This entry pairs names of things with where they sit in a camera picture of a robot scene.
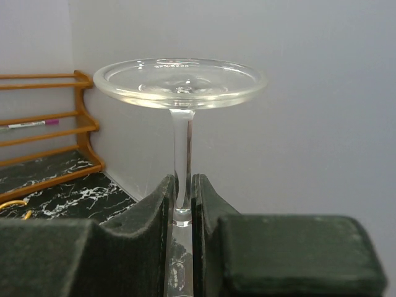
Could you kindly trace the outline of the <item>clear wine glass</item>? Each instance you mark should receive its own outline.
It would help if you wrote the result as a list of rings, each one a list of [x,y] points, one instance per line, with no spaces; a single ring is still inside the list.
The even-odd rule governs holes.
[[[102,67],[95,86],[111,98],[169,110],[174,131],[174,194],[167,242],[165,296],[193,296],[192,124],[197,110],[235,106],[257,97],[268,80],[261,71],[211,59],[160,58]]]

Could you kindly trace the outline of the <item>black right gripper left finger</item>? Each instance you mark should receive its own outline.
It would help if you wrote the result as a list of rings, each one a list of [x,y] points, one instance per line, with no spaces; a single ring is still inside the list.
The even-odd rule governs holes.
[[[106,223],[1,220],[2,296],[163,296],[174,177]]]

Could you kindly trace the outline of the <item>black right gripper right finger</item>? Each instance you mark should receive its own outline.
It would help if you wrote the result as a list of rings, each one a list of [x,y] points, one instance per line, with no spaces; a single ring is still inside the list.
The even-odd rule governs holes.
[[[241,214],[208,177],[192,179],[195,296],[384,296],[364,226],[323,214]]]

